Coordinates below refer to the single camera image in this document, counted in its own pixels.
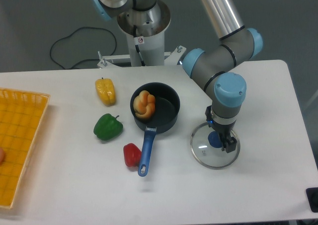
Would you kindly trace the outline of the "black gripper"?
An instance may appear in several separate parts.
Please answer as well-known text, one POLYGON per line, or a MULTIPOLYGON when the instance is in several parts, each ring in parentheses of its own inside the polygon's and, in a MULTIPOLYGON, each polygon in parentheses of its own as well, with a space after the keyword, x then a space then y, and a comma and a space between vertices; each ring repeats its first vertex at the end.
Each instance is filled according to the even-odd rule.
POLYGON ((225 152, 235 151, 237 139, 231 136, 231 130, 235 124, 235 117, 222 118, 213 111, 211 105, 206 108, 205 115, 209 127, 213 128, 220 136, 222 150, 225 152))

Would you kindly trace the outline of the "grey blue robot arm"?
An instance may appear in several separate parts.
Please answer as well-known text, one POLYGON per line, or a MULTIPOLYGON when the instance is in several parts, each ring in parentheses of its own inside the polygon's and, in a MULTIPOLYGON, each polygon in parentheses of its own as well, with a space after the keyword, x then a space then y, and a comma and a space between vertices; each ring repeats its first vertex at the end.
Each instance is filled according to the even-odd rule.
MULTIPOLYGON (((131 65, 159 66, 164 57, 164 32, 171 18, 160 0, 92 0, 105 20, 116 18, 126 34, 131 65)), ((261 35, 243 24, 232 0, 201 0, 220 40, 211 53, 193 49, 183 59, 185 72, 212 99, 206 110, 207 121, 218 133, 221 147, 234 151, 238 140, 231 135, 242 102, 246 83, 230 71, 257 55, 263 47, 261 35)))

